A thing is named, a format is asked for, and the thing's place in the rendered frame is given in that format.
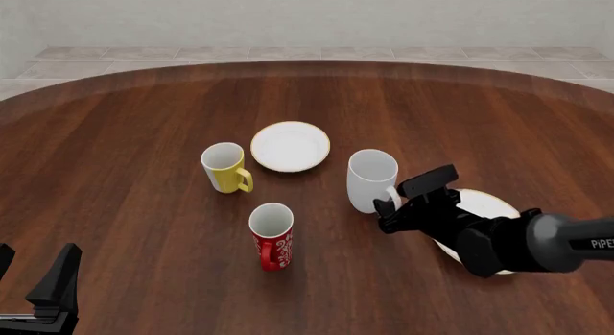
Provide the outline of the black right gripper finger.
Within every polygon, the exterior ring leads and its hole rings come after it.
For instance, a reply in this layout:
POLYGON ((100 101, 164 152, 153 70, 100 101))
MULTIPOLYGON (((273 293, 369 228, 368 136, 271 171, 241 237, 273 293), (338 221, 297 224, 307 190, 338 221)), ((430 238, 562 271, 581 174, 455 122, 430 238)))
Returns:
POLYGON ((379 221, 396 221, 399 213, 399 207, 393 199, 387 199, 383 201, 381 199, 374 199, 373 205, 378 214, 379 221))

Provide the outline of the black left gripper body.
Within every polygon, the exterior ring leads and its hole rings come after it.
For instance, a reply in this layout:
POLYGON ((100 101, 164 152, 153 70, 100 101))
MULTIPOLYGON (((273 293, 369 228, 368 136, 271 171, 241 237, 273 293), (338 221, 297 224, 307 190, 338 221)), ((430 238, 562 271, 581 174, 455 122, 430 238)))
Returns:
POLYGON ((73 335, 79 318, 60 312, 55 317, 0 314, 0 335, 73 335))

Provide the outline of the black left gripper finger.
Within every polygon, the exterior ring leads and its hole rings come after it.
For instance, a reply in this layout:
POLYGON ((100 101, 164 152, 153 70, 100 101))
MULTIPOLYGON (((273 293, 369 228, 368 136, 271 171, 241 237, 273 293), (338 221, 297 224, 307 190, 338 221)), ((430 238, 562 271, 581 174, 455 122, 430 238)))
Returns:
POLYGON ((15 257, 15 251, 6 243, 0 243, 0 279, 3 278, 15 257))
POLYGON ((83 251, 66 244, 40 282, 25 297, 35 314, 78 314, 77 279, 83 251))

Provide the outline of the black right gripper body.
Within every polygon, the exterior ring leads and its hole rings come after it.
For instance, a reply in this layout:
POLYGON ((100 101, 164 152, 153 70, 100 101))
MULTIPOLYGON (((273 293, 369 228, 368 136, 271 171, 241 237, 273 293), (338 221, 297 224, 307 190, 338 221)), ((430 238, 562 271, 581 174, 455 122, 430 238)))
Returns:
POLYGON ((438 189, 431 193, 408 199, 398 210, 396 221, 379 221, 379 229, 386 234, 400 231, 434 231, 454 222, 462 210, 457 207, 461 201, 457 190, 438 189))

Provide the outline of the white plate with gold rim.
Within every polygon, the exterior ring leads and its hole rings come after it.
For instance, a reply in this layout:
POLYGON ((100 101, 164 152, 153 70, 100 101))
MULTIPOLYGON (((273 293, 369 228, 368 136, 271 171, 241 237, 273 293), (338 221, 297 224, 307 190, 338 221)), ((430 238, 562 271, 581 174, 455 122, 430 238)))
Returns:
POLYGON ((319 127, 301 121, 268 125, 253 136, 254 160, 279 173, 299 173, 321 164, 330 153, 328 135, 319 127))
POLYGON ((519 211, 510 204, 488 193, 471 189, 457 189, 457 191, 460 193, 460 203, 457 207, 469 213, 488 219, 501 216, 512 219, 520 216, 519 211))

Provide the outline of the red mug with white pattern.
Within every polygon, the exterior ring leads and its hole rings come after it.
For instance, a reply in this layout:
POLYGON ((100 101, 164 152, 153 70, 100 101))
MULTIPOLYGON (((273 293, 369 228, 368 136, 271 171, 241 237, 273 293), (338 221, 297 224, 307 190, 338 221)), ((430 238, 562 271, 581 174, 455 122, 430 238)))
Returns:
POLYGON ((294 219, 292 210, 281 203, 261 204, 250 214, 248 226, 263 271, 280 271, 290 265, 294 219))

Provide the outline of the yellow and white mug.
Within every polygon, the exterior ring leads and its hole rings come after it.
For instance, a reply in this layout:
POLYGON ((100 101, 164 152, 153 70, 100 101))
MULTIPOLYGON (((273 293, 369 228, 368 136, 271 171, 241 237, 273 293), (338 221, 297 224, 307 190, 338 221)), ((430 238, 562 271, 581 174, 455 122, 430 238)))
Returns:
POLYGON ((201 154, 201 164, 211 184, 220 193, 242 190, 251 193, 253 178, 244 168, 245 152, 238 144, 213 144, 201 154))

